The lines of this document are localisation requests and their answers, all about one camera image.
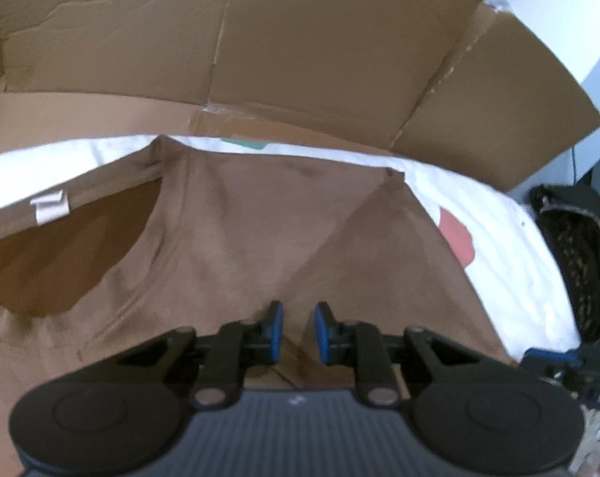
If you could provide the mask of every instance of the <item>brown t-shirt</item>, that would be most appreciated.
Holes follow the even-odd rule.
[[[29,388],[172,328],[215,333],[285,304],[282,361],[248,385],[350,384],[317,363],[311,312],[425,326],[505,358],[476,293],[400,173],[218,154],[167,138],[60,185],[70,214],[0,210],[0,476]]]

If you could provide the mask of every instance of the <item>black cable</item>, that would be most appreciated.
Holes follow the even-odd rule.
[[[578,182],[578,174],[576,174],[576,145],[571,148],[571,165],[574,169],[574,182],[576,184]]]

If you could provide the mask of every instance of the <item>pink stain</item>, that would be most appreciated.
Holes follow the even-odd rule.
[[[450,245],[452,252],[461,262],[463,268],[466,268],[474,261],[476,253],[474,252],[472,235],[468,231],[468,228],[445,208],[441,208],[439,231],[441,231],[445,241]]]

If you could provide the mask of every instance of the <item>screw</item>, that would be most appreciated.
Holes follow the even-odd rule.
[[[195,395],[196,401],[200,405],[218,405],[227,398],[226,393],[217,387],[207,387],[200,389]]]
[[[388,406],[399,400],[399,393],[389,387],[375,387],[369,391],[367,397],[374,405]]]

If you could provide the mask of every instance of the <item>white tag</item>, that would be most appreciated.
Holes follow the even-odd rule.
[[[68,196],[63,190],[33,197],[30,204],[35,207],[35,220],[39,226],[70,214]]]

